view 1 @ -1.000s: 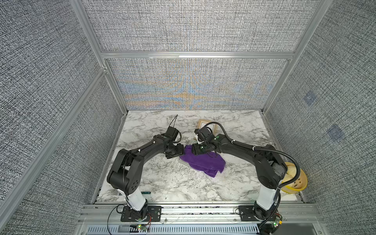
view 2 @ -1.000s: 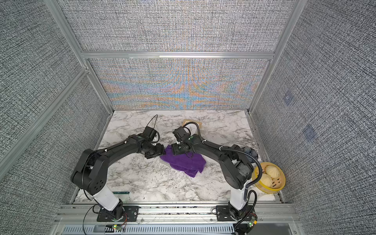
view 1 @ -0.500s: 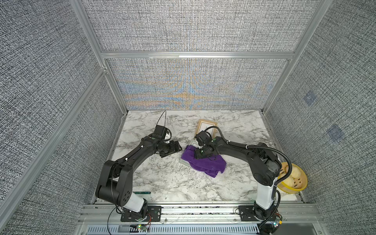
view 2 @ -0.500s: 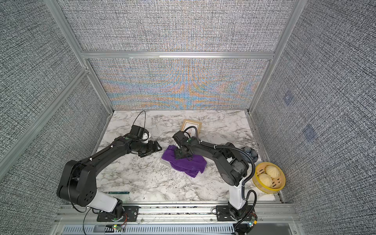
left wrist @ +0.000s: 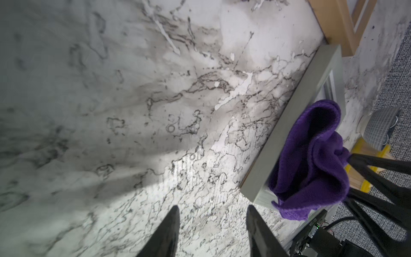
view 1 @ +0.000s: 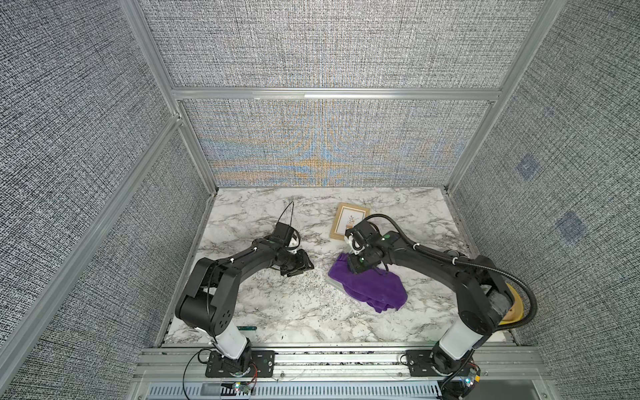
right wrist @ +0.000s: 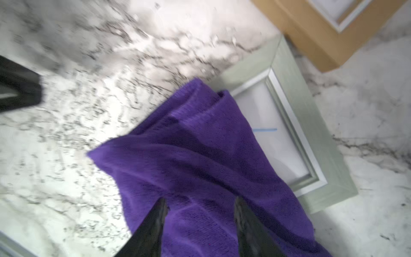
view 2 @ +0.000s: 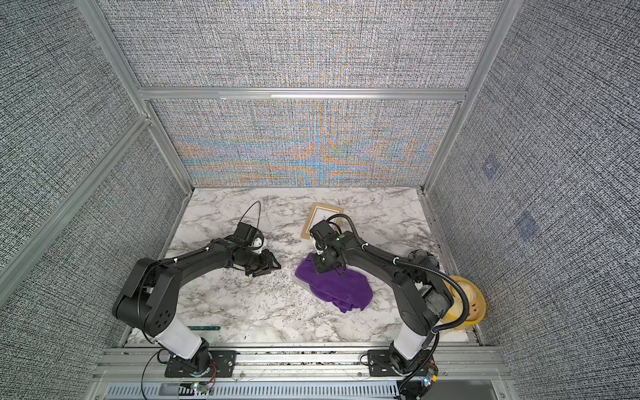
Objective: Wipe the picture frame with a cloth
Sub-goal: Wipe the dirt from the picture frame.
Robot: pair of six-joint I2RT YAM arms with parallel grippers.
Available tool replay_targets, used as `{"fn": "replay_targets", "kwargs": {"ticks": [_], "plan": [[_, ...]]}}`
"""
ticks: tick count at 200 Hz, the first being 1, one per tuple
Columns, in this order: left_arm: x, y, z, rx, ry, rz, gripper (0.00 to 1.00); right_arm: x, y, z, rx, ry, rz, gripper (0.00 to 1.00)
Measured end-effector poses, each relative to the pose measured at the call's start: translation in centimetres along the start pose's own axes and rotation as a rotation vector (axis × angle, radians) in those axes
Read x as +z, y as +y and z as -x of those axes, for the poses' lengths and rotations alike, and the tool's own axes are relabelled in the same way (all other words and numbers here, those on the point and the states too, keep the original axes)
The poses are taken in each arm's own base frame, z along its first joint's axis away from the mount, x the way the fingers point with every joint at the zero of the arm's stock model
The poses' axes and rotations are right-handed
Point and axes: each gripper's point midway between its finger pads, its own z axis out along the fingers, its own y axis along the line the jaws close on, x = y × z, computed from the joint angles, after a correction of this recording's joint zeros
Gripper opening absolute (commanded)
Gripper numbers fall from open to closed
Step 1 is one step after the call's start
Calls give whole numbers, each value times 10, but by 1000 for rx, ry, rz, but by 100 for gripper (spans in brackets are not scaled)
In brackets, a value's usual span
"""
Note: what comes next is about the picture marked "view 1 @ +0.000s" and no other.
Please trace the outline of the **light wooden picture frame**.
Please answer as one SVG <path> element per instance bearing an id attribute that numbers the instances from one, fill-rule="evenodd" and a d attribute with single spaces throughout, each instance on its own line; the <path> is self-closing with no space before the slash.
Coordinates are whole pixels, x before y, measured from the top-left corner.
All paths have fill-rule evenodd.
<path id="1" fill-rule="evenodd" d="M 370 209 L 350 203 L 338 205 L 329 237 L 334 240 L 342 240 L 348 229 L 355 227 L 370 215 Z"/>

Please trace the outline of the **purple cloth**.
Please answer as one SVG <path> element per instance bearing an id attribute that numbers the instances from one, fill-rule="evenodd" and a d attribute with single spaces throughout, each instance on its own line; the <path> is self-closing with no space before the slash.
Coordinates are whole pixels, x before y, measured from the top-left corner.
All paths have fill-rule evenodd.
<path id="1" fill-rule="evenodd" d="M 349 269 L 346 253 L 338 255 L 328 276 L 339 283 L 347 295 L 368 304 L 377 313 L 390 309 L 400 310 L 408 300 L 408 294 L 398 275 L 379 268 L 353 273 Z"/>

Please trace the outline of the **grey green picture frame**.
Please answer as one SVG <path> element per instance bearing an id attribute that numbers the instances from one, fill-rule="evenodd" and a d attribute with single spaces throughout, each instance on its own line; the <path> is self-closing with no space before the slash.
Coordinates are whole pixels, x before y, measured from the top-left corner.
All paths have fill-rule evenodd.
<path id="1" fill-rule="evenodd" d="M 345 289 L 344 289 L 344 286 L 340 282 L 334 280 L 333 278 L 331 278 L 328 275 L 325 278 L 326 278 L 327 283 L 330 286 L 332 286 L 333 288 L 336 288 L 336 290 L 340 291 L 341 293 L 347 293 L 345 291 Z"/>

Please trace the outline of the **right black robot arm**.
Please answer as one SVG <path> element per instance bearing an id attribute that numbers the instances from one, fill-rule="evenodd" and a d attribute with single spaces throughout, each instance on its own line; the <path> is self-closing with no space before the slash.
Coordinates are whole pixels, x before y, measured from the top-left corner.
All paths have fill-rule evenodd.
<path id="1" fill-rule="evenodd" d="M 514 305 L 503 274 L 488 258 L 471 260 L 457 252 L 428 248 L 402 231 L 381 233 L 367 220 L 348 229 L 345 239 L 352 250 L 348 266 L 353 273 L 393 264 L 436 280 L 455 293 L 458 317 L 431 351 L 432 369 L 440 376 L 458 371 L 475 349 L 501 330 L 501 322 Z"/>

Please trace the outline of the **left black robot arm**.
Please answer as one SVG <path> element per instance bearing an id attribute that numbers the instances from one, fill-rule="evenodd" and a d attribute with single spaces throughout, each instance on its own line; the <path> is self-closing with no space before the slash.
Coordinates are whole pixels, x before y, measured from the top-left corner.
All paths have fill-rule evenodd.
<path id="1" fill-rule="evenodd" d="M 252 358 L 250 340 L 233 322 L 240 285 L 272 267 L 287 278 L 314 269 L 304 250 L 259 238 L 228 258 L 198 260 L 175 306 L 176 318 L 210 336 L 223 367 L 232 373 L 247 373 Z"/>

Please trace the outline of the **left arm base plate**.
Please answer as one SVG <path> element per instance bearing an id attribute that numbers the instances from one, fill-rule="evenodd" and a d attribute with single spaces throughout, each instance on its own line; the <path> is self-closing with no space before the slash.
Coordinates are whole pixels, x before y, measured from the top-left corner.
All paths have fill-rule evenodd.
<path id="1" fill-rule="evenodd" d="M 206 378 L 271 378 L 275 366 L 275 351 L 249 350 L 239 359 L 213 353 L 205 370 Z"/>

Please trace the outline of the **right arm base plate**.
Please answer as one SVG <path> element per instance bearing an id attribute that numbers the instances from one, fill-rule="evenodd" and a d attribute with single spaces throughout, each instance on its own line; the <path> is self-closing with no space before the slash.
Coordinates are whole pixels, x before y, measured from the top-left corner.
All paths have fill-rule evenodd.
<path id="1" fill-rule="evenodd" d="M 470 361 L 473 351 L 466 352 L 460 359 L 451 358 L 445 351 L 436 349 L 408 350 L 403 355 L 410 375 L 420 377 L 446 377 L 458 371 L 464 361 Z"/>

